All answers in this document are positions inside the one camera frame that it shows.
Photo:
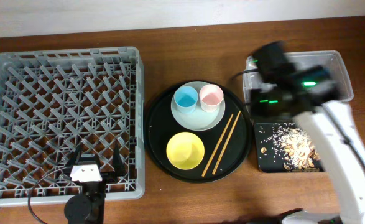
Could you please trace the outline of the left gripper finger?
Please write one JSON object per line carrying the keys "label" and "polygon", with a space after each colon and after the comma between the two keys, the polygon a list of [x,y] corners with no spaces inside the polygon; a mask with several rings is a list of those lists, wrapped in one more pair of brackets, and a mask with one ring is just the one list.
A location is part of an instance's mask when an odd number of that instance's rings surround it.
{"label": "left gripper finger", "polygon": [[114,145],[113,149],[113,159],[112,159],[112,166],[114,168],[114,173],[116,176],[125,176],[126,170],[123,164],[123,161],[120,157],[118,145]]}
{"label": "left gripper finger", "polygon": [[65,164],[65,167],[73,167],[76,163],[78,163],[80,157],[81,157],[81,146],[77,146],[71,158]]}

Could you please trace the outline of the yellow bowl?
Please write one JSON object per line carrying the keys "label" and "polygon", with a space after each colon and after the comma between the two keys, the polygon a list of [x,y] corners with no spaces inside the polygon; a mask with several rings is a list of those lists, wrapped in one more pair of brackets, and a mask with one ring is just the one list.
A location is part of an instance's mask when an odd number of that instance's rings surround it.
{"label": "yellow bowl", "polygon": [[190,170],[202,162],[205,147],[203,141],[196,134],[181,132],[172,136],[168,141],[166,155],[174,167]]}

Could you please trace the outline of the pink cup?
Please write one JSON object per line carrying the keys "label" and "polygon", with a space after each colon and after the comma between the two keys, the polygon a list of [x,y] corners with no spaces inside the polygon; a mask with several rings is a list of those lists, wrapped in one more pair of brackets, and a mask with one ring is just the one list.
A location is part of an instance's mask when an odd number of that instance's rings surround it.
{"label": "pink cup", "polygon": [[202,110],[211,113],[218,109],[223,101],[224,94],[218,85],[207,84],[201,88],[199,98]]}

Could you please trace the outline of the blue cup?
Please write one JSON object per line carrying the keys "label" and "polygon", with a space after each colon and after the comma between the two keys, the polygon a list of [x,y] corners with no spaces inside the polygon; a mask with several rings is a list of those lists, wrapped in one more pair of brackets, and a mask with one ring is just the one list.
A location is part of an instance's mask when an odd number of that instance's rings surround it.
{"label": "blue cup", "polygon": [[174,94],[174,102],[179,112],[190,114],[196,108],[198,92],[191,86],[181,86]]}

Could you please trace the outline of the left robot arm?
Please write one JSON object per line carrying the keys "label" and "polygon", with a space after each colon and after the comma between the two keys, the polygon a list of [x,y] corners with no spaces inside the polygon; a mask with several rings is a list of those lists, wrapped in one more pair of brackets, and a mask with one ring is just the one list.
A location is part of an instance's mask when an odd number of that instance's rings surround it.
{"label": "left robot arm", "polygon": [[81,186],[81,192],[70,198],[64,208],[68,223],[103,223],[106,198],[106,185],[127,174],[119,149],[113,149],[111,163],[113,170],[100,171],[100,159],[97,154],[84,154],[77,146],[72,157],[66,163],[66,175],[72,182]]}

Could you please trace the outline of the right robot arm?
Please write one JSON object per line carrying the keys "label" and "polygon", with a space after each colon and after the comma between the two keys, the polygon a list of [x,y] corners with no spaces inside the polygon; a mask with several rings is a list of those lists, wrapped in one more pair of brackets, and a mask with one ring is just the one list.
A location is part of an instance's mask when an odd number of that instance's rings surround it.
{"label": "right robot arm", "polygon": [[280,214],[279,223],[365,223],[365,147],[351,107],[341,101],[338,80],[322,65],[298,69],[281,42],[252,53],[263,84],[251,89],[250,114],[289,116],[314,143],[336,190],[341,211]]}

